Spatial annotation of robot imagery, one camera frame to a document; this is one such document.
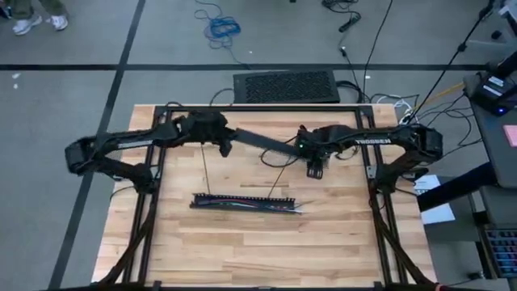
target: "white paper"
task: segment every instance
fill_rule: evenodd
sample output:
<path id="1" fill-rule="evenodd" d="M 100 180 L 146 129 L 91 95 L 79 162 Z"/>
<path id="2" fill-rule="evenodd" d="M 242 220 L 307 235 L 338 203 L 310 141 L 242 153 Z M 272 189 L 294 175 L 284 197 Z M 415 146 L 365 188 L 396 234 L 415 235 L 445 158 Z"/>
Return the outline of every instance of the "white paper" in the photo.
<path id="1" fill-rule="evenodd" d="M 436 175 L 424 175 L 415 181 L 414 191 L 417 195 L 421 195 L 432 188 L 439 186 L 438 177 Z M 452 213 L 449 203 L 434 207 L 421 213 L 423 224 L 432 224 L 438 222 L 454 221 L 454 213 Z"/>

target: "sneaker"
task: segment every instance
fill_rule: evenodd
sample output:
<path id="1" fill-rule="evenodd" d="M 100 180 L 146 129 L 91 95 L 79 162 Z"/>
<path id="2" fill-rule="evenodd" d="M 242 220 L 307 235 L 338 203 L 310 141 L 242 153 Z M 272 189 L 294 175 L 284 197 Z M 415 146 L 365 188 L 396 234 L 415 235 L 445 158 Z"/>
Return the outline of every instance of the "sneaker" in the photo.
<path id="1" fill-rule="evenodd" d="M 51 17 L 52 25 L 56 31 L 62 31 L 68 26 L 68 19 L 64 15 L 52 16 Z"/>
<path id="2" fill-rule="evenodd" d="M 40 24 L 42 21 L 41 15 L 36 14 L 34 14 L 30 19 L 16 20 L 16 25 L 13 26 L 13 32 L 17 36 L 22 36 L 27 34 L 32 27 Z"/>

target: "pants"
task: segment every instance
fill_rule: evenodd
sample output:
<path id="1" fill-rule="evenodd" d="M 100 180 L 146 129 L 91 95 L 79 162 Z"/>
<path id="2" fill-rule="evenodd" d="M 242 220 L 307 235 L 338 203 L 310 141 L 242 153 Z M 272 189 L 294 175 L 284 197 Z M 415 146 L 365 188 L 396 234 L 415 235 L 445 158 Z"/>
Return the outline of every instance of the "pants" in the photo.
<path id="1" fill-rule="evenodd" d="M 66 14 L 65 5 L 59 0 L 40 0 L 41 6 L 50 15 L 64 15 Z M 11 9 L 14 19 L 30 19 L 34 14 L 31 0 L 11 0 Z"/>

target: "black floor stripe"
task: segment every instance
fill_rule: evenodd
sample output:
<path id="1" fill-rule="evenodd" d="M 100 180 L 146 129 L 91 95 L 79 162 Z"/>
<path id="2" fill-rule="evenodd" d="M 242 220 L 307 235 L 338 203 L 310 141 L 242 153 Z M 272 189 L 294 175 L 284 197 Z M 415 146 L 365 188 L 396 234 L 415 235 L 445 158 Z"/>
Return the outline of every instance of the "black floor stripe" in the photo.
<path id="1" fill-rule="evenodd" d="M 117 70 L 118 65 L 0 65 L 0 71 L 102 71 Z M 364 64 L 249 64 L 253 70 L 364 70 Z M 125 70 L 131 71 L 226 71 L 247 70 L 244 65 L 174 65 L 174 64 L 128 64 Z M 424 64 L 370 64 L 368 70 L 373 71 L 442 71 L 447 65 Z M 451 65 L 451 71 L 485 70 L 485 65 Z"/>
<path id="2" fill-rule="evenodd" d="M 98 65 L 1 65 L 0 71 L 102 71 L 116 70 L 118 65 L 98 64 Z"/>
<path id="3" fill-rule="evenodd" d="M 365 64 L 248 64 L 252 70 L 364 70 Z M 370 64 L 368 70 L 387 71 L 442 71 L 447 65 L 416 65 L 416 64 Z M 451 65 L 452 71 L 485 70 L 485 65 Z M 247 70 L 244 65 L 147 65 L 130 64 L 126 70 L 133 71 L 219 71 Z"/>
<path id="4" fill-rule="evenodd" d="M 122 83 L 122 78 L 124 76 L 124 67 L 128 63 L 132 43 L 135 39 L 135 35 L 137 34 L 138 24 L 140 23 L 144 6 L 145 0 L 138 0 L 137 8 L 135 9 L 135 13 L 132 17 L 131 27 L 129 28 L 128 37 L 124 45 L 124 50 L 120 56 L 119 64 L 116 66 L 115 77 L 107 97 L 106 106 L 104 107 L 103 116 L 101 118 L 97 133 L 104 133 L 107 130 L 107 126 L 115 106 L 116 96 L 119 93 L 120 84 Z M 74 241 L 78 233 L 79 224 L 81 222 L 82 213 L 86 205 L 86 199 L 88 197 L 88 192 L 90 191 L 92 180 L 93 174 L 91 173 L 85 175 L 82 178 L 81 187 L 79 187 L 78 196 L 75 201 L 68 226 L 66 228 L 65 237 L 63 238 L 63 243 L 61 244 L 61 249 L 57 257 L 56 265 L 54 266 L 53 274 L 48 284 L 49 289 L 59 289 L 61 287 L 61 282 L 63 281 L 66 266 L 68 265 L 70 254 L 74 246 Z"/>

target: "wooden platform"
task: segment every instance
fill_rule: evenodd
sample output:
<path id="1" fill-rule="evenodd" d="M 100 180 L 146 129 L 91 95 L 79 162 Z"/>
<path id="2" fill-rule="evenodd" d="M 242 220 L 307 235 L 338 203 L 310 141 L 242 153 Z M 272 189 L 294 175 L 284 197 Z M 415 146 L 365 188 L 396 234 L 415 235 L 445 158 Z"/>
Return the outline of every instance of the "wooden platform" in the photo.
<path id="1" fill-rule="evenodd" d="M 396 124 L 391 106 L 375 105 L 374 111 L 378 127 Z M 279 140 L 293 137 L 300 124 L 309 130 L 328 124 L 355 127 L 353 113 L 348 112 L 224 114 L 229 127 Z M 136 106 L 129 129 L 147 129 L 152 116 L 153 106 Z M 386 162 L 402 153 L 396 146 L 383 146 L 382 151 Z M 237 142 L 228 158 L 213 145 L 206 145 L 204 152 L 213 194 L 267 196 L 280 172 L 260 162 L 261 150 Z M 343 157 L 350 154 L 348 150 Z M 125 162 L 144 159 L 145 149 L 123 154 Z M 266 160 L 286 162 L 276 154 Z M 148 284 L 161 280 L 165 286 L 351 287 L 382 280 L 360 154 L 346 161 L 332 158 L 322 180 L 306 178 L 302 162 L 286 168 L 271 196 L 296 198 L 304 204 L 303 215 L 190 209 L 193 192 L 208 192 L 200 145 L 168 150 L 163 176 Z M 128 185 L 118 183 L 115 190 Z M 399 187 L 410 189 L 403 182 Z M 93 281 L 106 275 L 127 246 L 136 201 L 132 189 L 113 197 Z M 403 247 L 435 280 L 415 198 L 395 193 L 393 203 Z M 133 273 L 138 264 L 137 259 Z"/>

